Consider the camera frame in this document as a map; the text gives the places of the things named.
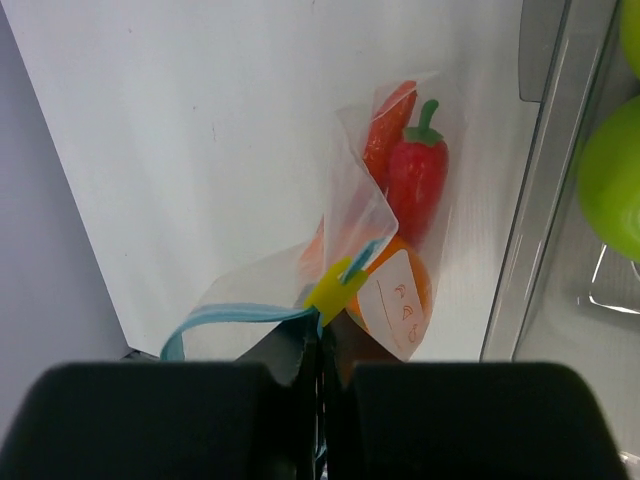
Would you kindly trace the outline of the red chili pepper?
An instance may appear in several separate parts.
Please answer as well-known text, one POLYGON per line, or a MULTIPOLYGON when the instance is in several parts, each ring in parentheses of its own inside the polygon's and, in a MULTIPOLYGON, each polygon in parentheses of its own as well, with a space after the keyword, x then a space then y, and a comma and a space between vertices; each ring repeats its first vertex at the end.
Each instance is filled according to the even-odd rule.
POLYGON ((397 234, 418 249, 431 229, 449 170, 449 149, 431 126, 439 107, 426 101, 418 124, 403 130, 389 160, 387 201, 398 220, 397 234))

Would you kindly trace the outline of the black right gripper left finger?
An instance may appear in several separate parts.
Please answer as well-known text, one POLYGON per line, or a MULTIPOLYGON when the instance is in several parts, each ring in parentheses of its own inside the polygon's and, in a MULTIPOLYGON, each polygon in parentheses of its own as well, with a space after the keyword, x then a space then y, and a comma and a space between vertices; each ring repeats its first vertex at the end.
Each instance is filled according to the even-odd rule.
POLYGON ((234 361, 69 363, 29 390, 5 479, 312 479, 317 335, 278 325, 234 361))

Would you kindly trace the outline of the orange carrot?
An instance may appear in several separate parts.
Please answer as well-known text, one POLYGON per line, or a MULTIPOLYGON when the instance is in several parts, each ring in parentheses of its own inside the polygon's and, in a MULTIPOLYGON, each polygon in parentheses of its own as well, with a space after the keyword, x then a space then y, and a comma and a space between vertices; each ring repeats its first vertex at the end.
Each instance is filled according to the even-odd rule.
MULTIPOLYGON (((393 148, 408 126, 417 100, 416 82, 403 81, 373 115, 362 160, 383 194, 388 189, 388 165, 393 148)), ((321 218, 313 240, 299 259, 299 268, 315 276, 323 267, 324 218, 321 218)))

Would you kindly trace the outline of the clear zip top bag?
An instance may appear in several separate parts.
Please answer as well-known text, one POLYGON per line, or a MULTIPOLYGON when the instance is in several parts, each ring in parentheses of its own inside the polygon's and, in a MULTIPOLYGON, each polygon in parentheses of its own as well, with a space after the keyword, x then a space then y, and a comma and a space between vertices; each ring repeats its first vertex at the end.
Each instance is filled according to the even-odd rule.
MULTIPOLYGON (((431 279, 433 312, 465 119, 450 77, 431 71, 407 80, 416 82, 417 92, 408 126, 418 124, 426 101, 437 100, 439 107, 431 126, 443 135, 449 149, 448 176, 435 221, 421 247, 414 248, 431 279)), ((316 232, 324 218, 321 272, 308 276, 299 268, 299 259, 314 233, 309 240, 219 277, 169 335, 160 353, 163 360, 235 359, 278 325, 305 315, 312 316, 317 333, 324 333, 341 315, 356 323, 348 305, 366 283, 367 269, 398 235, 398 220, 387 201, 388 189, 381 192, 362 155, 373 115, 402 82, 379 87, 369 104, 349 105, 336 113, 328 153, 328 191, 315 222, 316 232)))

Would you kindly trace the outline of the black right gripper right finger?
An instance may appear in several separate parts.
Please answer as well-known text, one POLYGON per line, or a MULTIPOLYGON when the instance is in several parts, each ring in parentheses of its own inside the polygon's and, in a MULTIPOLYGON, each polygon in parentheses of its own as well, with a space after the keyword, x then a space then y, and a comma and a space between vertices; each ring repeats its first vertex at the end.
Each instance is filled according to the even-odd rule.
POLYGON ((559 364, 402 362, 349 316, 322 336, 332 479, 621 479, 586 382, 559 364))

